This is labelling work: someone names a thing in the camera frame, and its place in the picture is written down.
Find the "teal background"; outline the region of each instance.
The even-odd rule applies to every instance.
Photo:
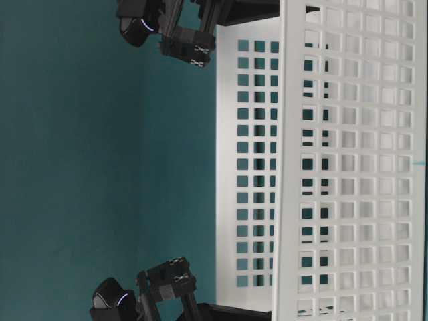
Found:
[[[130,47],[115,10],[2,3],[0,320],[89,320],[104,278],[180,255],[215,300],[215,64]]]

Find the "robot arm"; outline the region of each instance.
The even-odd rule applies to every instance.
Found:
[[[139,295],[123,290],[114,278],[103,281],[92,296],[93,321],[161,321],[156,303],[180,298],[183,313],[177,321],[270,321],[270,312],[257,312],[197,304],[196,278],[190,263],[179,257],[152,269],[141,271],[136,279]]]
[[[119,0],[117,16],[124,39],[142,46],[161,34],[160,52],[205,67],[215,49],[215,26],[235,25],[279,15],[279,0],[191,0],[200,5],[199,30],[178,26],[184,0]]]

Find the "grid pattern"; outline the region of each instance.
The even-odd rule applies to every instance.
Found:
[[[238,39],[236,285],[272,285],[278,131],[277,41]]]
[[[217,303],[270,311],[279,19],[217,35]]]
[[[304,8],[294,320],[416,320],[417,4]]]

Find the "white plastic basket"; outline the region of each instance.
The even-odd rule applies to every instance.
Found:
[[[218,29],[219,304],[422,320],[426,38],[425,0],[284,0]]]

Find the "square hole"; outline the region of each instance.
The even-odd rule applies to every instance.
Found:
[[[248,40],[238,40],[238,51],[249,51]]]
[[[338,99],[339,85],[336,82],[324,82],[324,98]]]
[[[237,186],[238,187],[248,187],[248,176],[238,176],[237,177]]]
[[[398,290],[396,292],[395,302],[397,306],[406,306],[410,302],[410,290]]]
[[[393,204],[390,201],[379,202],[379,217],[391,217],[393,214]]]
[[[321,179],[320,181],[320,194],[321,195],[334,195],[336,192],[335,179]]]
[[[248,75],[239,74],[238,75],[238,86],[248,86],[249,78]]]
[[[385,0],[385,11],[390,13],[398,13],[398,0]]]
[[[358,85],[344,83],[343,98],[345,100],[356,101],[358,99]]]
[[[278,86],[278,75],[270,76],[270,86],[277,87]]]
[[[279,68],[279,61],[277,58],[271,58],[270,60],[270,69],[271,70],[278,70]]]
[[[406,284],[409,282],[410,282],[410,268],[409,267],[397,268],[396,274],[395,274],[395,283]]]
[[[346,23],[348,28],[361,29],[361,14],[357,12],[346,12]]]
[[[375,57],[379,56],[379,52],[380,52],[379,40],[372,39],[372,38],[366,38],[366,39],[364,39],[364,46],[366,48],[365,49],[366,55],[375,56]]]
[[[379,10],[381,8],[379,1],[380,0],[366,0],[366,6],[368,9]]]
[[[321,22],[321,9],[319,7],[306,6],[306,22],[320,23]]]
[[[236,286],[238,288],[248,287],[248,276],[237,276]]]
[[[342,155],[342,171],[355,171],[355,155]]]
[[[340,242],[355,241],[355,226],[341,225],[339,231],[340,231]]]
[[[333,250],[320,250],[320,267],[334,266]]]
[[[319,72],[319,58],[316,56],[305,56],[304,71],[305,72]]]
[[[393,239],[393,226],[390,223],[379,223],[379,241],[390,241]]]
[[[342,123],[346,125],[356,124],[356,109],[350,107],[344,107],[342,109]]]
[[[298,277],[298,293],[311,293],[314,291],[314,282],[312,276],[299,276]]]
[[[371,311],[375,307],[375,298],[373,293],[361,294],[360,295],[360,310]]]
[[[238,254],[248,253],[248,243],[247,242],[236,243],[236,253]]]
[[[401,12],[407,17],[413,17],[415,15],[415,9],[413,2],[411,1],[402,1],[401,2]]]
[[[386,58],[396,59],[397,58],[397,42],[385,41],[383,44],[383,55]]]
[[[271,41],[270,52],[272,52],[273,54],[279,53],[280,52],[280,43],[277,41]]]
[[[371,173],[375,171],[375,157],[373,155],[360,156],[360,170],[362,172]]]
[[[412,45],[402,44],[401,45],[401,59],[407,60],[408,62],[414,59],[414,49]]]
[[[314,228],[302,227],[300,233],[300,243],[308,244],[314,242]]]
[[[238,237],[247,237],[248,236],[248,226],[238,225],[236,229],[236,236]]]
[[[340,59],[326,57],[324,62],[324,72],[327,75],[338,76],[340,74]]]
[[[315,106],[313,105],[303,105],[302,107],[302,120],[314,120],[314,111]]]
[[[379,292],[377,294],[378,307],[381,310],[392,308],[393,295],[391,291]]]
[[[254,270],[263,270],[265,268],[264,259],[253,259],[253,269]]]
[[[237,143],[237,152],[238,152],[238,154],[248,153],[248,143],[247,142],[238,142]]]
[[[413,83],[413,68],[410,67],[400,67],[400,81],[406,84]]]
[[[381,19],[377,15],[366,15],[366,30],[368,32],[380,32]]]
[[[410,260],[410,246],[409,245],[397,245],[396,246],[397,263],[407,262]]]
[[[397,135],[397,149],[410,150],[411,149],[411,136],[409,134]]]
[[[312,299],[299,299],[297,301],[298,316],[313,316],[314,315],[314,301]]]
[[[339,299],[340,313],[350,313],[355,311],[354,296],[341,296]]]
[[[359,77],[360,76],[360,62],[358,60],[345,59],[346,77]]]
[[[354,249],[340,249],[339,254],[340,266],[350,266],[355,264]]]
[[[399,90],[399,104],[402,106],[410,106],[413,104],[413,92],[409,89]]]
[[[410,112],[399,112],[397,124],[401,128],[412,127],[412,114]]]
[[[397,192],[399,195],[410,194],[411,192],[410,179],[397,179]]]
[[[375,277],[373,271],[360,271],[360,288],[373,288]]]
[[[361,40],[355,35],[346,36],[346,52],[359,54],[361,52]]]
[[[254,58],[255,69],[265,69],[265,58]]]
[[[397,216],[398,217],[409,217],[411,214],[410,201],[398,201],[397,202]]]
[[[334,311],[334,298],[320,298],[319,301],[320,314],[331,314]]]
[[[256,120],[265,119],[265,109],[264,108],[255,108],[254,109],[254,119],[256,119]]]
[[[308,97],[308,98],[318,97],[318,82],[316,80],[303,81],[303,97]]]
[[[392,110],[381,110],[380,112],[380,123],[384,127],[392,127],[395,123],[394,121],[394,111]]]
[[[237,259],[236,260],[236,269],[238,271],[248,270],[248,259]]]
[[[248,69],[249,60],[247,57],[238,57],[238,68],[239,69]]]
[[[378,261],[381,264],[392,263],[393,248],[391,246],[379,246]]]
[[[304,203],[300,205],[300,211],[302,219],[313,219],[314,218],[314,205],[311,203]]]
[[[360,194],[372,195],[375,189],[375,180],[370,178],[360,179]]]
[[[265,42],[264,41],[255,41],[254,42],[254,52],[265,52]]]
[[[355,216],[355,204],[353,202],[340,203],[340,218],[353,219]]]
[[[342,195],[355,194],[355,179],[341,179],[341,182]]]
[[[321,219],[334,219],[335,218],[334,203],[321,203],[320,204],[320,218]]]
[[[380,146],[381,146],[381,149],[392,149],[393,134],[390,132],[382,132],[380,135]]]
[[[376,134],[374,132],[361,133],[361,148],[373,149],[376,147]]]
[[[354,272],[343,272],[340,274],[340,285],[341,290],[353,290],[355,289],[355,273]]]
[[[320,292],[334,290],[334,274],[320,274],[319,283],[320,283]]]
[[[342,48],[342,38],[340,34],[326,32],[326,49],[340,51]]]
[[[391,155],[379,156],[379,171],[386,173],[393,171],[393,158]]]
[[[374,241],[375,240],[375,227],[371,224],[360,225],[360,241]]]
[[[375,206],[373,202],[362,201],[360,202],[360,217],[361,218],[372,218],[375,216]]]
[[[395,88],[382,88],[381,99],[383,104],[395,104]]]
[[[329,124],[337,123],[337,107],[323,106],[322,107],[322,121]]]
[[[413,39],[415,37],[415,26],[410,22],[401,22],[401,37]]]
[[[248,220],[248,209],[238,209],[236,212],[238,221],[247,221]]]
[[[378,62],[364,62],[364,78],[367,80],[379,79],[379,63]]]
[[[249,102],[249,93],[248,92],[238,92],[238,102]]]
[[[254,86],[264,86],[265,75],[254,75]]]
[[[397,223],[397,230],[395,231],[397,239],[408,239],[410,238],[410,224],[409,223]]]
[[[315,30],[306,30],[305,31],[305,47],[306,48],[315,48],[320,47],[320,32]]]
[[[386,35],[398,35],[398,21],[395,19],[385,18],[384,30]]]
[[[361,92],[363,102],[377,102],[377,86],[362,85]]]
[[[396,65],[383,65],[383,80],[388,82],[397,81],[397,66]]]
[[[248,108],[238,108],[238,119],[248,119],[249,118],[249,112]]]
[[[330,27],[340,28],[342,27],[342,12],[341,10],[327,8],[326,10],[326,22]]]
[[[355,132],[342,132],[342,147],[355,148],[356,147],[356,134]]]
[[[321,155],[321,170],[335,171],[336,170],[336,155],[322,154]]]

